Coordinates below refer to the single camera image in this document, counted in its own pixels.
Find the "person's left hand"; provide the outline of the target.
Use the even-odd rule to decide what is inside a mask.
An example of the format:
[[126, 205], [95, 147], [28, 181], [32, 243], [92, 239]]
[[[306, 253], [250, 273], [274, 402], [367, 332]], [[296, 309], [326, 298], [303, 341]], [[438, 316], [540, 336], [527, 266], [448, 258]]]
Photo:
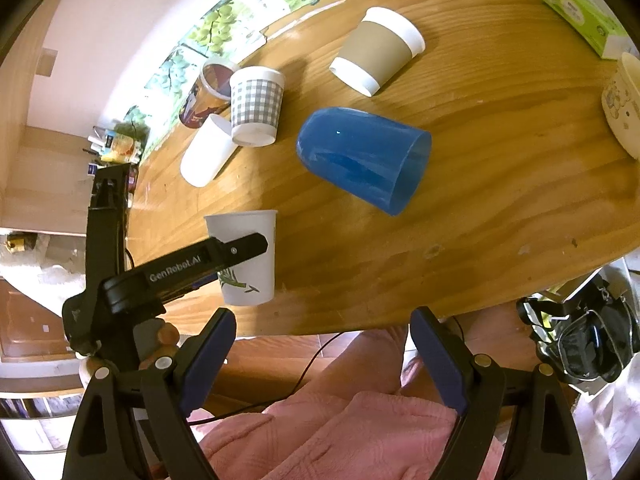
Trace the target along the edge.
[[[144, 370], [161, 356], [174, 356], [179, 350], [179, 341], [179, 331], [172, 324], [163, 321], [156, 331], [154, 344], [152, 344], [151, 349], [143, 355], [144, 360], [140, 362], [140, 368]], [[85, 384], [91, 379], [93, 373], [102, 366], [104, 366], [104, 363], [97, 358], [80, 360], [80, 380]]]

